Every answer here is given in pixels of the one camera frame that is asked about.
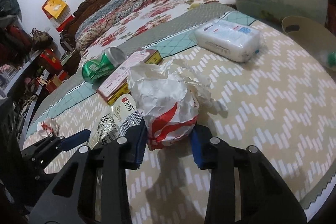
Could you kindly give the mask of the crushed green soda can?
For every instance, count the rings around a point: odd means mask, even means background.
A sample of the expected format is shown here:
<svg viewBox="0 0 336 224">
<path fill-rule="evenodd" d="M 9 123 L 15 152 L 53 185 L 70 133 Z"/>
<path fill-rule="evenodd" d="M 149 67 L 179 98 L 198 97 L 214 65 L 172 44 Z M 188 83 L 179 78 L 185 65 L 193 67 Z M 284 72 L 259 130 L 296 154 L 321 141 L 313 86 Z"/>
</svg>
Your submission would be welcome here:
<svg viewBox="0 0 336 224">
<path fill-rule="evenodd" d="M 84 63 L 81 74 L 85 82 L 95 83 L 98 79 L 109 76 L 117 67 L 125 61 L 125 54 L 116 47 L 110 47 L 102 51 L 97 59 L 91 59 Z"/>
</svg>

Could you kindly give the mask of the white barcode snack wrapper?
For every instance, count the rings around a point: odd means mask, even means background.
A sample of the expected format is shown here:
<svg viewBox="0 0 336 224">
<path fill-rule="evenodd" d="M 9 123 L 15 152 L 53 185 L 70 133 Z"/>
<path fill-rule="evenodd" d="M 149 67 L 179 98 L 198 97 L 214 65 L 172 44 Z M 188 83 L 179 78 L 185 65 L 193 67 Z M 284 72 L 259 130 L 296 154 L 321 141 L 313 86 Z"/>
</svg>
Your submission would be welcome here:
<svg viewBox="0 0 336 224">
<path fill-rule="evenodd" d="M 128 93 L 119 97 L 98 118 L 91 132 L 88 146 L 98 148 L 125 136 L 129 127 L 139 125 L 142 115 L 136 108 L 133 97 Z"/>
</svg>

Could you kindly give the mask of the yellow pink cardboard box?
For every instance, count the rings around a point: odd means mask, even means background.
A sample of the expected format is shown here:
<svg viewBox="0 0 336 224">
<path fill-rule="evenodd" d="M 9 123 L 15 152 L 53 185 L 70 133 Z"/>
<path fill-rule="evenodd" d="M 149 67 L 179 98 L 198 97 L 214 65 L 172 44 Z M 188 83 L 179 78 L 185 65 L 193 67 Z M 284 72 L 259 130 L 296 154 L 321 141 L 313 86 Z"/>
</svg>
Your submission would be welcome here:
<svg viewBox="0 0 336 224">
<path fill-rule="evenodd" d="M 130 67 L 139 62 L 158 64 L 161 60 L 162 57 L 158 50 L 135 51 L 98 87 L 97 93 L 108 105 L 112 106 L 120 96 L 129 93 L 127 77 Z"/>
</svg>

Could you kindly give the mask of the small crumpled red white wrapper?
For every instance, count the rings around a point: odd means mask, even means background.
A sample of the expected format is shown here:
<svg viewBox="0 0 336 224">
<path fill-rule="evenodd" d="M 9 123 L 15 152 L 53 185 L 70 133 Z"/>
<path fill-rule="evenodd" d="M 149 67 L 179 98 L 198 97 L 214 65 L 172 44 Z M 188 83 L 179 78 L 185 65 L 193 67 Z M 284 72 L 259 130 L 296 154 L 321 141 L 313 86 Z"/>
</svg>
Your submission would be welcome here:
<svg viewBox="0 0 336 224">
<path fill-rule="evenodd" d="M 59 124 L 56 120 L 47 118 L 37 124 L 37 133 L 42 137 L 59 136 Z"/>
</svg>

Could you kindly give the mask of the cluttered dark shelf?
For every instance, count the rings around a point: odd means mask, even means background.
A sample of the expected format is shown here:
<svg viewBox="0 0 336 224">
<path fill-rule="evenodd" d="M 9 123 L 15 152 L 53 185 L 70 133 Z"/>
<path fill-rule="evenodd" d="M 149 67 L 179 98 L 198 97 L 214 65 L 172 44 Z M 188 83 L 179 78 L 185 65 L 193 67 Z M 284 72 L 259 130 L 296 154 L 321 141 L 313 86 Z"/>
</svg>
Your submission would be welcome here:
<svg viewBox="0 0 336 224">
<path fill-rule="evenodd" d="M 36 28 L 25 32 L 17 0 L 1 0 L 1 99 L 13 102 L 17 135 L 31 104 L 38 100 L 43 72 L 54 76 L 63 70 L 55 50 L 48 32 Z"/>
</svg>

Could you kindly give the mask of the yellow red wall calendar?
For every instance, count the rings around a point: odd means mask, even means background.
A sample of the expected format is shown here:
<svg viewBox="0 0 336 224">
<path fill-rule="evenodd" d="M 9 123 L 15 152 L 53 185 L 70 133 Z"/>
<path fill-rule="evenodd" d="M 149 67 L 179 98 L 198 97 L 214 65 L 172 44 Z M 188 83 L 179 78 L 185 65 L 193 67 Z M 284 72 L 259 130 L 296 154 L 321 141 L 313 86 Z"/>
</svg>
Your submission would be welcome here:
<svg viewBox="0 0 336 224">
<path fill-rule="evenodd" d="M 63 0 L 46 0 L 42 10 L 58 33 L 74 19 L 70 7 Z"/>
</svg>

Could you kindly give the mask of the white red paper bag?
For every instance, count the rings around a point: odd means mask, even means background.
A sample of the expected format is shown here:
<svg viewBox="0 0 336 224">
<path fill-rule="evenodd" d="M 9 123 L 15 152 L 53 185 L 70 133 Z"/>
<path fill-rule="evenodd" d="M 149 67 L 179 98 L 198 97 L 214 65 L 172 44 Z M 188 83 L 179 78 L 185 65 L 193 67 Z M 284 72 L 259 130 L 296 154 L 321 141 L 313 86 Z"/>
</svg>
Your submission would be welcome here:
<svg viewBox="0 0 336 224">
<path fill-rule="evenodd" d="M 139 62 L 130 67 L 127 84 L 151 151 L 185 139 L 207 113 L 228 114 L 227 106 L 212 98 L 210 78 L 181 59 L 162 65 Z"/>
</svg>

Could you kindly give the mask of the carved dark wooden headboard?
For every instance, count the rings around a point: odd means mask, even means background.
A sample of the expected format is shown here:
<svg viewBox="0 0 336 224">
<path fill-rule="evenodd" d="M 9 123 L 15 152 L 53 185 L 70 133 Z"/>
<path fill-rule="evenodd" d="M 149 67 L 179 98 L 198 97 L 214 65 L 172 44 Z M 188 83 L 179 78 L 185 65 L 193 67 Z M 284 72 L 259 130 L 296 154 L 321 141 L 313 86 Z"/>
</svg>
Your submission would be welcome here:
<svg viewBox="0 0 336 224">
<path fill-rule="evenodd" d="M 92 14 L 105 6 L 110 0 L 85 0 L 74 12 L 74 18 L 68 21 L 60 32 L 60 45 L 65 51 L 75 48 L 75 34 L 80 25 Z"/>
</svg>

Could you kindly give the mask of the white tissue pack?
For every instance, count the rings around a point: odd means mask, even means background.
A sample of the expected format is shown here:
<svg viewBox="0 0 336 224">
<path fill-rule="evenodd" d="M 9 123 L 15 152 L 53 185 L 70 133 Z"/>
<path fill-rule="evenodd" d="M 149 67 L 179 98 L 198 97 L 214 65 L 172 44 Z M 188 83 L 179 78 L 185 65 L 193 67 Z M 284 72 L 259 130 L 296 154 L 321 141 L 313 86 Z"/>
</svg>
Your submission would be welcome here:
<svg viewBox="0 0 336 224">
<path fill-rule="evenodd" d="M 223 19 L 201 25 L 194 31 L 194 36 L 201 48 L 237 63 L 249 61 L 264 42 L 260 31 Z"/>
</svg>

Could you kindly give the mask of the floral bed quilt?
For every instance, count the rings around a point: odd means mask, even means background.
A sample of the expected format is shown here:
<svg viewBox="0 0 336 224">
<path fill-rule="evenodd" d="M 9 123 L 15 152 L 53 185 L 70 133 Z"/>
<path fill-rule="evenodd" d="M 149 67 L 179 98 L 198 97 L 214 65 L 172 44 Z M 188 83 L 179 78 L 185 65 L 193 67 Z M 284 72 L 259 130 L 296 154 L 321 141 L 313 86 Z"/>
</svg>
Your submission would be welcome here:
<svg viewBox="0 0 336 224">
<path fill-rule="evenodd" d="M 98 57 L 161 23 L 175 19 L 200 4 L 235 0 L 110 0 L 80 25 L 75 34 L 76 49 L 83 60 Z"/>
</svg>

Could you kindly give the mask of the beige round trash bin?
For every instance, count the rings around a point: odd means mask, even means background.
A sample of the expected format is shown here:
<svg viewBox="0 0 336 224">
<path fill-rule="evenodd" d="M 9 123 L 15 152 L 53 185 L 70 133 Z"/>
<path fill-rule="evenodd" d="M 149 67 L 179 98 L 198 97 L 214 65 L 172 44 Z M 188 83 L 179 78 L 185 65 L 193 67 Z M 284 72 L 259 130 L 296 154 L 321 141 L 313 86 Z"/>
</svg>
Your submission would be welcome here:
<svg viewBox="0 0 336 224">
<path fill-rule="evenodd" d="M 328 71 L 335 72 L 335 36 L 327 28 L 303 16 L 287 16 L 281 25 L 287 36 Z"/>
</svg>

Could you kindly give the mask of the zigzag patterned beige mat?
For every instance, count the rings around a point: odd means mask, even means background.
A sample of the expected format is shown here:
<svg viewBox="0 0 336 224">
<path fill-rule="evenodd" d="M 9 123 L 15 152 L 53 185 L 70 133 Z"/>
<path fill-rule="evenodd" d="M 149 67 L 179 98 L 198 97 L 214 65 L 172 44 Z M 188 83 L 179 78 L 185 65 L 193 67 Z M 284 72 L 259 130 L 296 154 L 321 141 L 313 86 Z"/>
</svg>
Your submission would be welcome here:
<svg viewBox="0 0 336 224">
<path fill-rule="evenodd" d="M 335 82 L 282 32 L 252 27 L 264 47 L 247 64 L 200 47 L 177 58 L 211 81 L 213 108 L 200 123 L 229 145 L 257 146 L 312 219 L 335 187 Z M 210 173 L 197 168 L 188 141 L 146 151 L 126 178 L 133 223 L 203 222 Z"/>
</svg>

